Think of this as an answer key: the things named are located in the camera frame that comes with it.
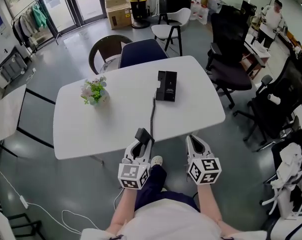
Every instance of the white tabletop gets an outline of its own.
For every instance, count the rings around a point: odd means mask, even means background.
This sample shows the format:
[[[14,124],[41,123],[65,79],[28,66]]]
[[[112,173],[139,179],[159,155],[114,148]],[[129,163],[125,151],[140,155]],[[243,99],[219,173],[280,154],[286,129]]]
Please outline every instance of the white tabletop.
[[[63,86],[53,119],[55,156],[68,159],[127,148],[138,128],[150,131],[158,71],[177,72],[176,100],[156,101],[154,139],[161,141],[224,121],[213,84],[191,56],[168,58],[113,70],[106,76],[110,99],[102,108],[80,97],[85,79]],[[97,75],[90,80],[101,77]]]
[[[0,236],[3,240],[15,240],[8,219],[0,213]]]
[[[245,38],[245,47],[251,52],[251,53],[256,53],[261,59],[264,58],[270,58],[271,55],[268,51],[262,52],[260,50],[258,50],[254,44],[251,44],[253,40],[253,36],[251,34],[247,34],[246,38]]]
[[[0,141],[15,133],[20,117],[26,84],[0,100]]]

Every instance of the white bottle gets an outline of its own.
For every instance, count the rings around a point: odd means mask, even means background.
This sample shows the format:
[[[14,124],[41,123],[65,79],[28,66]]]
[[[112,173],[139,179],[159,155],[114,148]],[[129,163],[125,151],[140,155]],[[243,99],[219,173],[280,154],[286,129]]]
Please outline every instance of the white bottle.
[[[200,2],[197,2],[196,0],[194,0],[194,10],[192,11],[192,14],[190,17],[191,21],[194,21],[197,19],[197,14],[198,14],[200,8],[201,8]]]
[[[201,7],[201,9],[198,12],[198,20],[200,23],[205,25],[207,23],[207,16],[209,14],[209,10],[206,8],[205,5]]]
[[[195,9],[196,9],[196,0],[191,1],[191,17],[190,17],[191,21],[194,21],[197,18]]]

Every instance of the white shirt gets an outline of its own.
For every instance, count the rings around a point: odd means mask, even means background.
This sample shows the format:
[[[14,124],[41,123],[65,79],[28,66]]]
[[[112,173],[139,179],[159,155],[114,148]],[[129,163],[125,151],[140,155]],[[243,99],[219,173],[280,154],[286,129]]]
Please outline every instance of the white shirt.
[[[262,13],[266,15],[266,24],[262,23],[260,30],[267,34],[271,39],[274,39],[276,33],[274,33],[273,30],[284,26],[282,13],[277,13],[274,11],[274,7],[269,5],[262,10]]]
[[[134,219],[118,235],[123,240],[220,240],[221,229],[209,217],[191,206],[168,199],[148,204],[135,212]],[[266,232],[242,232],[235,240],[265,240]],[[87,228],[80,240],[109,240],[116,237],[106,231]]]

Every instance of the power strip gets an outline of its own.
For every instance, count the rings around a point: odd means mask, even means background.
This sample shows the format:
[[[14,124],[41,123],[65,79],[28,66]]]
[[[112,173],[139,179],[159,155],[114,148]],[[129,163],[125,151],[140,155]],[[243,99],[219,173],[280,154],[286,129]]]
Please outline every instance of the power strip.
[[[27,204],[27,202],[25,201],[24,197],[20,195],[20,200],[24,206],[25,209],[29,208],[29,205]]]

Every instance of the black cable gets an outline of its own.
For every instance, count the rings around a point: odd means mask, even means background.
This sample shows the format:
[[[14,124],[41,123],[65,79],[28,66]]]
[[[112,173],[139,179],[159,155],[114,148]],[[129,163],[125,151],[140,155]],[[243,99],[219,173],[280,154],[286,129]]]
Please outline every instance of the black cable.
[[[151,113],[151,119],[150,119],[150,134],[151,137],[153,137],[153,117],[154,117],[154,112],[155,112],[155,98],[156,98],[156,92],[153,97],[153,108],[152,108],[152,113]]]

